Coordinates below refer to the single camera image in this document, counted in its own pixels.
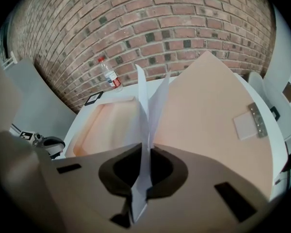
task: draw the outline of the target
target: white paper sheet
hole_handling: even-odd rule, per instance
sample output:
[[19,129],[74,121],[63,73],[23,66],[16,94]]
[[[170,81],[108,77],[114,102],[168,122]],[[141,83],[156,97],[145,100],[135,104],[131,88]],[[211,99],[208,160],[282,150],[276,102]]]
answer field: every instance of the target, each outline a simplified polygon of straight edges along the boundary
[[169,74],[165,77],[150,101],[148,101],[145,73],[140,66],[136,65],[136,67],[138,72],[138,99],[140,102],[139,124],[142,151],[139,176],[131,188],[132,223],[135,223],[146,209],[146,191],[152,186],[150,149],[153,147],[155,132],[167,99],[170,77]]

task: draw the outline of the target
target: cardboard panel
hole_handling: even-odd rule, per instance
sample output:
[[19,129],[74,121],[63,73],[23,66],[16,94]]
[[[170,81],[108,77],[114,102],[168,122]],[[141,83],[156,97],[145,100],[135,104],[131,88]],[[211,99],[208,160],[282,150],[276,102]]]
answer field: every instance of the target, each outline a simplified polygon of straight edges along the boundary
[[232,71],[205,52],[170,83],[154,143],[217,160],[269,198],[273,182],[269,138],[241,141],[233,122],[249,111],[251,103]]

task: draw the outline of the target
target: white wall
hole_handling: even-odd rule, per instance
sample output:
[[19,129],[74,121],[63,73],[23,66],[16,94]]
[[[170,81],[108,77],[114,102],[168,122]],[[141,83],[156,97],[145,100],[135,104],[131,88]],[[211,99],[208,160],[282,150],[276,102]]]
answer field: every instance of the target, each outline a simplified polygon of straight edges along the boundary
[[8,131],[20,107],[22,95],[0,64],[0,131]]
[[281,13],[275,8],[276,39],[273,55],[264,77],[277,91],[282,92],[291,76],[291,30]]
[[8,68],[6,74],[23,94],[13,124],[21,131],[64,140],[76,114],[47,86],[29,59]]

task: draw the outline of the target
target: black sticker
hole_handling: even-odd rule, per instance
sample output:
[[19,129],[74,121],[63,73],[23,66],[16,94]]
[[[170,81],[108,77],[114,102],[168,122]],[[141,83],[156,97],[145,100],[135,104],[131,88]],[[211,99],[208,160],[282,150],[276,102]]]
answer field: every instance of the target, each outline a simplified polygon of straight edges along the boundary
[[33,133],[28,133],[28,132],[22,132],[20,134],[20,137],[27,140],[27,141],[30,141],[31,137],[32,137]]
[[239,222],[245,221],[257,212],[229,183],[217,184],[214,188],[221,195]]
[[80,164],[72,164],[72,165],[68,165],[68,166],[63,166],[63,167],[58,167],[57,171],[62,174],[62,173],[67,173],[76,169],[81,168]]
[[103,93],[103,91],[91,95],[88,98],[88,100],[86,101],[84,106],[95,103],[97,101],[97,99],[99,99],[102,96],[102,93]]

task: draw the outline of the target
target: metal hinge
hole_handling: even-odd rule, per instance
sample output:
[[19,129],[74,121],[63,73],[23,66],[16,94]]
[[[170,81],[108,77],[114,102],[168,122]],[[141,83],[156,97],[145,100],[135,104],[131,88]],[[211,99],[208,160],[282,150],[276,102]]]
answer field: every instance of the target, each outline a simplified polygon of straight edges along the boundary
[[251,115],[253,116],[254,122],[256,124],[257,130],[258,130],[258,136],[259,138],[263,138],[267,136],[267,130],[263,121],[263,118],[261,116],[261,113],[256,105],[256,103],[252,103],[248,105],[248,108],[251,112]]

